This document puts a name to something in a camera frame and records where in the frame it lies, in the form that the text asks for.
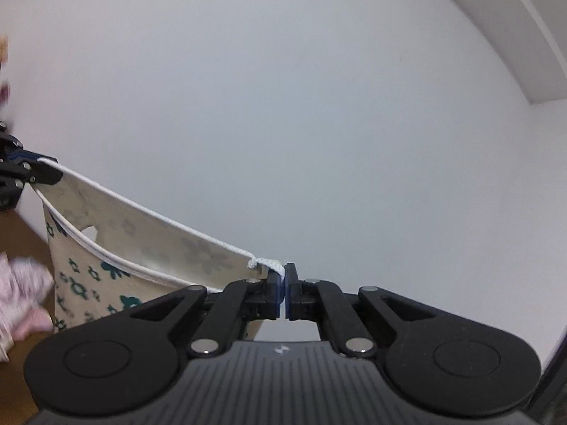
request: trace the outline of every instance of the pink cloth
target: pink cloth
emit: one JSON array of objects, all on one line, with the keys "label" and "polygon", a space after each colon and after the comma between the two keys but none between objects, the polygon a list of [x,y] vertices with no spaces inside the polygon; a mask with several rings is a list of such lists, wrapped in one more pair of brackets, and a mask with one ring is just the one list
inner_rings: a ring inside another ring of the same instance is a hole
[{"label": "pink cloth", "polygon": [[53,330],[49,313],[40,304],[53,286],[47,268],[31,259],[8,262],[0,255],[0,362],[14,340],[32,332]]}]

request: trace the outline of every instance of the white wall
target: white wall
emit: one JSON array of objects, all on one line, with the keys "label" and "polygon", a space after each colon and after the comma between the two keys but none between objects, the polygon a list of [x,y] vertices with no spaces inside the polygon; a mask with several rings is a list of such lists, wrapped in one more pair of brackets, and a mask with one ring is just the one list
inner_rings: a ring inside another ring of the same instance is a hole
[{"label": "white wall", "polygon": [[567,325],[567,101],[533,106],[526,137],[477,274],[454,305],[529,340],[545,361]]},{"label": "white wall", "polygon": [[528,108],[450,0],[0,0],[0,28],[28,148],[304,278],[491,321],[471,261]]}]

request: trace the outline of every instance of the beige fabric bag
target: beige fabric bag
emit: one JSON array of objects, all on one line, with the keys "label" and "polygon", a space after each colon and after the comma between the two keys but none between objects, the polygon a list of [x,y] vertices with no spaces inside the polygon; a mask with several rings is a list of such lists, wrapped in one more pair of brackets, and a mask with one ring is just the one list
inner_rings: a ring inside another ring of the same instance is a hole
[{"label": "beige fabric bag", "polygon": [[277,261],[218,241],[151,212],[54,163],[54,186],[35,184],[55,266],[57,330],[111,315],[180,287],[223,289],[263,278]]}]

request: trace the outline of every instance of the wooden surface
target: wooden surface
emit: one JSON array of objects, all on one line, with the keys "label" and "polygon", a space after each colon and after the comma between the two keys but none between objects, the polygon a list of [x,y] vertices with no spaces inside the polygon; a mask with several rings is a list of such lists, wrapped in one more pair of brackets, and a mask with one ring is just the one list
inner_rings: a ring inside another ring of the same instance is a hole
[{"label": "wooden surface", "polygon": [[[49,248],[13,211],[0,214],[0,253],[10,259],[33,257],[53,271]],[[53,293],[45,307],[53,317]],[[23,376],[27,354],[48,334],[33,334],[8,352],[9,363],[0,363],[0,424],[20,425],[37,412]]]}]

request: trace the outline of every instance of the metal pin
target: metal pin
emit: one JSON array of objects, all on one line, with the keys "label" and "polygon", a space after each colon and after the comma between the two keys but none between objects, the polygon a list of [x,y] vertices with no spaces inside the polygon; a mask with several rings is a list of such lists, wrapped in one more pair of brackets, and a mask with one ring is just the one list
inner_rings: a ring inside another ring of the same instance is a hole
[{"label": "metal pin", "polygon": [[355,353],[366,353],[374,348],[374,343],[372,340],[365,337],[354,337],[352,339],[348,339],[345,346],[347,346],[347,349]]},{"label": "metal pin", "polygon": [[197,339],[191,342],[191,350],[206,355],[218,350],[218,342],[213,339]]}]

